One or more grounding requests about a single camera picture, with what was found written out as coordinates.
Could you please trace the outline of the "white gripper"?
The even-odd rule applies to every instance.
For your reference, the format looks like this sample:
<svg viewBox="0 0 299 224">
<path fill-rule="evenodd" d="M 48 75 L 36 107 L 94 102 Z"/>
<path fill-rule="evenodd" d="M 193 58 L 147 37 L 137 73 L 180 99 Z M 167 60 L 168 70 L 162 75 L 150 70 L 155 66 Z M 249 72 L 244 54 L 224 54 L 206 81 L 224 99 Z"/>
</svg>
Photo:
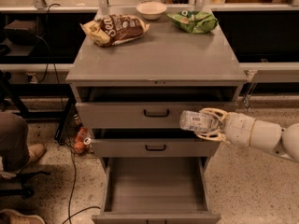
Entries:
<svg viewBox="0 0 299 224">
<path fill-rule="evenodd" d="M 247 147 L 255 118 L 242 113 L 229 113 L 222 109 L 207 107 L 200 110 L 207 121 L 216 121 L 224 124 L 224 133 L 217 129 L 208 133 L 195 132 L 196 136 L 214 142 L 230 142 L 231 144 Z"/>
</svg>

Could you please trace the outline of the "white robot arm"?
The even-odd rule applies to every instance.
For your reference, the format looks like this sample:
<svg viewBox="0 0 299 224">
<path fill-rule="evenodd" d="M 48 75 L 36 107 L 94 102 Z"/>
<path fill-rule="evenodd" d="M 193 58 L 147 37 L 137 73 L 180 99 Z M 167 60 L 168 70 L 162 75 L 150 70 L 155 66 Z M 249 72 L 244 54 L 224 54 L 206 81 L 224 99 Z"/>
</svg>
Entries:
<svg viewBox="0 0 299 224">
<path fill-rule="evenodd" d="M 195 132 L 202 139 L 252 147 L 275 157 L 299 162 L 297 123 L 282 128 L 273 122 L 217 108 L 204 108 L 199 113 L 207 115 L 209 120 L 216 120 L 209 126 L 209 132 Z"/>
</svg>

